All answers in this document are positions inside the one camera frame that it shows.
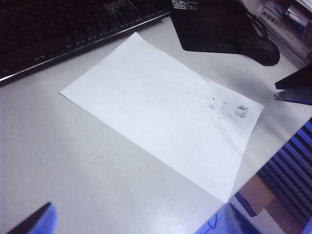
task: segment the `white paper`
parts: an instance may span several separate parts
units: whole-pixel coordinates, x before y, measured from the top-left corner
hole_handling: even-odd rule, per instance
[[[138,33],[61,93],[223,202],[263,108]]]

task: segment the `logo on mouse pad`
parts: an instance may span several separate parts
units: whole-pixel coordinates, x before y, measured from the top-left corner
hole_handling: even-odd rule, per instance
[[[198,2],[197,1],[172,0],[172,4],[174,6],[174,9],[191,10],[191,11],[197,11],[198,10]]]

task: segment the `black object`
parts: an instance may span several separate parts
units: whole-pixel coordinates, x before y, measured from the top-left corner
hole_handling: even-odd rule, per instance
[[[254,211],[253,207],[250,205],[250,203],[246,200],[246,198],[244,198],[244,196],[240,192],[237,192],[234,196],[239,201],[239,203],[243,206],[245,211],[247,211],[250,217],[257,216],[257,213]]]
[[[1,0],[0,85],[169,13],[166,0]]]
[[[312,64],[275,83],[275,100],[312,105]]]
[[[264,37],[246,37],[236,40],[240,54],[251,57],[264,66],[278,64],[280,54],[277,46]]]
[[[252,14],[235,0],[173,1],[171,19],[181,46],[187,51],[247,55],[262,65],[279,62],[276,45],[260,37]],[[266,36],[260,23],[255,25]]]
[[[7,234],[52,234],[56,221],[56,209],[48,202]]]

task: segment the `black mouse pad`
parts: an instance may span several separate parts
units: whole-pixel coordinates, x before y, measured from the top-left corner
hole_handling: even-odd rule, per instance
[[[234,40],[257,36],[235,0],[172,0],[171,19],[187,51],[239,54]]]

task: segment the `keyboard key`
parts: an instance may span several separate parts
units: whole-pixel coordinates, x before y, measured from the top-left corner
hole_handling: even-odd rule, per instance
[[[36,31],[36,32],[37,31],[41,31],[41,30],[44,29],[44,26],[42,24],[38,23],[38,22],[32,24],[30,27],[32,27],[33,30]]]
[[[123,27],[123,26],[126,26],[130,23],[130,19],[124,15],[122,16],[119,16],[117,18],[118,22],[120,23],[120,25]]]
[[[13,38],[17,38],[19,35],[18,31],[15,29],[10,29],[9,31],[7,31],[6,36],[8,39],[13,39]]]
[[[103,11],[103,4],[101,4],[101,3],[91,5],[91,6],[86,8],[87,14],[93,14],[93,13],[100,12],[100,11]]]
[[[108,25],[111,31],[120,28],[120,24],[118,23],[116,19],[109,19]]]
[[[0,54],[6,51],[6,46],[0,41]]]
[[[100,11],[87,16],[90,23],[98,22],[100,20],[108,20],[109,18],[110,16],[107,11]]]
[[[33,37],[34,37],[35,42],[40,42],[45,38],[44,34],[41,32],[35,32],[33,34]]]
[[[43,24],[46,26],[46,27],[48,27],[48,28],[52,28],[52,27],[54,27],[54,22],[53,22],[53,20],[51,20],[51,19],[45,19],[44,21],[43,21]]]
[[[45,16],[41,11],[35,12],[34,16],[37,19],[37,22],[41,22],[42,20],[45,20]]]
[[[56,15],[57,15],[57,12],[56,12],[54,9],[52,9],[52,8],[48,8],[48,9],[46,10],[46,14],[47,14],[48,16],[50,16],[50,17],[53,17],[53,16],[56,16]]]
[[[28,26],[26,25],[23,25],[21,28],[20,28],[20,32],[22,35],[25,35],[25,34],[30,34],[31,33],[31,30]]]
[[[58,25],[56,26],[56,30],[61,32],[61,33],[65,33],[67,31],[67,28],[64,25]]]
[[[0,54],[0,71],[12,69],[18,65],[30,62],[38,57],[43,57],[59,49],[73,44],[70,36],[62,36],[41,43],[33,44],[18,51],[10,51]]]
[[[6,23],[0,21],[0,30],[4,31],[6,28]]]
[[[94,5],[94,4],[98,3],[98,2],[99,2],[99,0],[88,0],[88,1],[85,1],[84,3],[86,5]]]
[[[21,47],[21,44],[19,43],[18,40],[9,41],[8,45],[9,45],[10,50],[17,50]]]
[[[24,15],[22,19],[23,19],[23,21],[25,21],[27,23],[34,22],[34,20],[35,20],[35,18],[32,15]]]
[[[70,11],[72,11],[73,9],[76,9],[76,8],[77,8],[77,5],[76,5],[76,4],[73,4],[73,3],[66,3],[66,4],[65,4],[65,7],[66,7],[66,9],[70,12]]]
[[[18,16],[21,12],[21,8],[18,6],[18,7],[12,7],[9,9],[9,12],[12,16]]]
[[[84,28],[88,25],[88,22],[85,19],[80,18],[77,19],[77,24],[79,25],[80,28]]]
[[[137,19],[136,10],[130,7],[129,5],[122,5],[118,8],[118,11],[122,15],[126,15],[131,21],[135,21]]]
[[[30,45],[32,43],[32,39],[30,37],[22,37],[21,38],[21,43],[23,46]]]
[[[95,26],[88,25],[84,28],[84,31],[85,31],[85,34],[87,35],[88,40],[95,38],[98,35],[98,31]]]
[[[83,16],[83,12],[79,9],[74,9],[73,14],[75,14],[77,17]]]
[[[66,21],[66,19],[62,16],[55,16],[55,21],[58,24],[58,26],[63,25]]]
[[[34,9],[41,9],[43,7],[42,1],[36,1],[32,4],[32,6],[34,7]]]
[[[57,34],[57,31],[54,28],[48,28],[45,30],[45,33],[46,33],[47,37],[49,38],[49,37],[55,36]]]
[[[76,16],[74,14],[71,14],[71,13],[66,13],[64,15],[64,18],[65,18],[65,21],[68,21],[68,20],[73,21],[76,18]]]
[[[155,1],[134,0],[133,2],[144,16],[149,16],[150,14],[155,13],[158,10],[156,9],[156,5],[154,4]]]
[[[79,28],[79,26],[77,25],[77,23],[73,20],[69,20],[66,23],[67,27],[71,30],[71,31],[75,31]]]
[[[57,6],[56,9],[61,14],[66,14],[67,13],[67,10],[66,10],[65,6]]]
[[[22,22],[19,18],[11,18],[10,24],[12,25],[12,27],[18,27],[22,25]]]
[[[86,36],[82,30],[75,30],[72,32],[72,37],[75,44],[79,44],[86,40]]]
[[[0,19],[7,19],[9,17],[9,11],[7,9],[0,10]]]
[[[22,10],[23,12],[30,12],[31,9],[32,9],[32,5],[31,5],[31,4],[23,4],[23,5],[21,6],[21,10]]]
[[[109,31],[108,25],[104,21],[98,21],[96,23],[99,35],[103,35]]]
[[[42,0],[43,1],[43,4],[46,6],[46,7],[52,7],[55,5],[55,1],[54,0]]]

